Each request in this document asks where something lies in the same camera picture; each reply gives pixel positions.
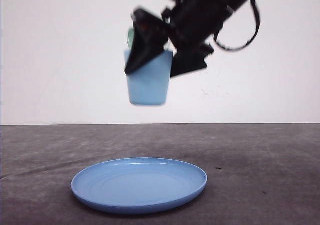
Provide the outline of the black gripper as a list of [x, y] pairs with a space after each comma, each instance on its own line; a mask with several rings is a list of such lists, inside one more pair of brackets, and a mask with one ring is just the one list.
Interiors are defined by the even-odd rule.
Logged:
[[170, 77], [207, 68], [213, 48], [205, 40], [235, 11], [235, 0], [174, 0], [162, 19], [143, 8], [132, 14], [134, 38], [125, 73], [130, 75], [164, 52], [170, 39], [176, 48]]

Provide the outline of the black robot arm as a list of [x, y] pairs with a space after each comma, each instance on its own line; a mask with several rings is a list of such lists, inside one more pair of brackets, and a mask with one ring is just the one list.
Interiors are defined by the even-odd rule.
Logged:
[[256, 30], [261, 19], [256, 0], [172, 0], [175, 6], [166, 8], [161, 18], [137, 8], [132, 15], [134, 39], [125, 73], [130, 75], [144, 67], [164, 51], [171, 41], [177, 50], [170, 75], [176, 77], [207, 68], [205, 58], [214, 52], [206, 44], [209, 36], [214, 40], [228, 20], [246, 1], [250, 1]]

